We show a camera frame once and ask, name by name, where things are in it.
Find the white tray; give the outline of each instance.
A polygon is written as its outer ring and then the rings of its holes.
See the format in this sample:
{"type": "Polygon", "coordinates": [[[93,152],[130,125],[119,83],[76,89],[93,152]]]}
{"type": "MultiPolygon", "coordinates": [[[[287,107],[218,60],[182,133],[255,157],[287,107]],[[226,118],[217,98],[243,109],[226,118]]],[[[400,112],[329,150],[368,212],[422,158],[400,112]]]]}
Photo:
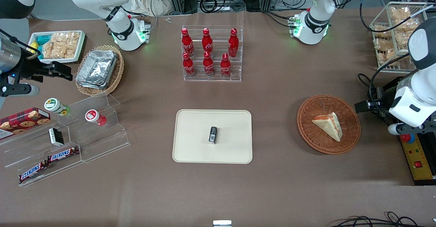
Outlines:
{"type": "Polygon", "coordinates": [[[253,158],[251,113],[244,110],[179,110],[174,130],[176,162],[248,164],[253,158]],[[208,141],[217,127],[216,143],[208,141]]]}
{"type": "Polygon", "coordinates": [[[76,52],[74,53],[74,58],[67,58],[67,59],[42,59],[42,60],[39,60],[39,61],[41,61],[42,63],[45,63],[45,64],[49,64],[51,61],[58,61],[59,63],[75,62],[80,57],[82,46],[83,46],[83,42],[84,42],[85,34],[84,34],[84,32],[82,30],[35,32],[35,33],[32,33],[32,35],[30,36],[30,40],[29,40],[28,45],[30,46],[30,44],[36,40],[37,36],[48,36],[48,35],[51,36],[54,33],[67,33],[67,32],[71,32],[71,31],[73,31],[73,32],[80,32],[79,41],[78,41],[77,47],[76,47],[76,52]]]}

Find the emergency stop button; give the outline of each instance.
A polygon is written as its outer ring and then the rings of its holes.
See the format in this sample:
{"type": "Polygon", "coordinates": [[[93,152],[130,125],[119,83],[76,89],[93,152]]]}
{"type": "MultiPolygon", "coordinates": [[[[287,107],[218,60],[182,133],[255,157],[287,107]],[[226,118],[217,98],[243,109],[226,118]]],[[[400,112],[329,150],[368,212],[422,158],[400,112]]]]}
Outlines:
{"type": "Polygon", "coordinates": [[[413,143],[415,141],[415,135],[414,134],[402,134],[400,135],[401,141],[405,143],[413,143]]]}

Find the brown tablecloth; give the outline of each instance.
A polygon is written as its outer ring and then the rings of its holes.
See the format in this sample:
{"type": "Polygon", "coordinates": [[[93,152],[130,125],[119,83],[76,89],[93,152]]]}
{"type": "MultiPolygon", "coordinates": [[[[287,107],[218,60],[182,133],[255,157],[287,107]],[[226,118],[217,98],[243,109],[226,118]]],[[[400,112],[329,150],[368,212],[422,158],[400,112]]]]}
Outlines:
{"type": "MultiPolygon", "coordinates": [[[[378,11],[365,10],[366,21],[378,11]]],[[[336,95],[351,105],[366,98],[356,74],[372,75],[376,63],[358,10],[337,10],[327,36],[314,46],[291,39],[285,27],[261,13],[198,13],[171,21],[160,18],[149,44],[122,52],[126,68],[113,95],[132,145],[26,188],[18,187],[16,171],[0,167],[0,224],[194,227],[230,219],[235,227],[321,227],[351,215],[384,218],[390,210],[432,225],[435,188],[411,186],[397,137],[375,115],[359,115],[360,141],[339,156],[314,151],[297,130],[297,109],[312,95],[336,95]],[[243,25],[243,81],[184,82],[182,25],[243,25]],[[180,109],[251,112],[253,161],[174,162],[180,109]]],[[[83,30],[85,52],[114,45],[102,20],[31,19],[30,25],[31,32],[83,30]]],[[[380,74],[376,84],[394,77],[380,74]]],[[[87,97],[74,82],[59,78],[45,78],[40,88],[36,97],[6,99],[1,117],[41,107],[50,97],[66,104],[87,97]]]]}

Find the snickers bar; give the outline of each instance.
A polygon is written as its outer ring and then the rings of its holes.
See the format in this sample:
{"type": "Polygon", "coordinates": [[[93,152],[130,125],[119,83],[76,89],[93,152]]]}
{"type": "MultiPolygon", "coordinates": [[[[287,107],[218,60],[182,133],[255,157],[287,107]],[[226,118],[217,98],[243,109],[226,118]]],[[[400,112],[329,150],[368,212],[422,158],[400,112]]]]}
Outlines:
{"type": "Polygon", "coordinates": [[[79,153],[80,153],[79,147],[78,146],[74,146],[74,147],[69,148],[67,150],[64,150],[64,151],[61,151],[59,153],[56,153],[56,154],[54,154],[52,156],[48,156],[47,161],[48,161],[48,163],[52,163],[53,161],[64,159],[67,156],[74,155],[74,154],[79,154],[79,153]]]}
{"type": "Polygon", "coordinates": [[[23,174],[18,176],[20,178],[20,184],[24,182],[26,179],[29,179],[37,172],[40,172],[42,169],[48,167],[48,162],[44,160],[44,162],[39,162],[34,167],[30,168],[29,170],[25,171],[23,174]]]}

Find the brown wicker bowl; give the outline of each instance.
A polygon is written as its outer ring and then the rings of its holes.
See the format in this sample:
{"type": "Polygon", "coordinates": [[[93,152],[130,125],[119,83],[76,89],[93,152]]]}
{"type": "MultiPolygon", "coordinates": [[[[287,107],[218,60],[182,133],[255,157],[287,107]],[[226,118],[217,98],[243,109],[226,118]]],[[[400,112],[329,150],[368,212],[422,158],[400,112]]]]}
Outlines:
{"type": "Polygon", "coordinates": [[[359,141],[360,122],[354,109],[342,99],[332,95],[316,95],[304,101],[297,113],[297,125],[304,140],[317,151],[337,155],[350,151],[359,141]],[[337,142],[312,123],[315,116],[336,113],[342,128],[337,142]]]}
{"type": "MultiPolygon", "coordinates": [[[[115,67],[114,67],[113,72],[112,72],[111,79],[109,81],[109,85],[106,89],[96,89],[96,88],[89,88],[89,87],[80,86],[76,82],[76,86],[79,89],[79,91],[81,93],[83,93],[84,95],[93,96],[93,95],[97,95],[97,94],[102,93],[102,92],[106,92],[107,94],[110,94],[111,92],[113,92],[115,90],[115,88],[118,86],[118,84],[121,81],[121,76],[123,75],[123,71],[124,71],[123,56],[121,56],[120,51],[116,47],[113,47],[113,46],[104,45],[104,46],[96,47],[93,50],[103,50],[103,51],[111,50],[118,55],[118,58],[117,58],[116,63],[115,63],[115,67]]],[[[79,65],[79,68],[77,70],[77,73],[79,73],[81,67],[83,66],[84,60],[86,59],[86,57],[89,55],[90,52],[91,51],[89,51],[86,54],[86,56],[83,57],[80,65],[79,65]]]]}

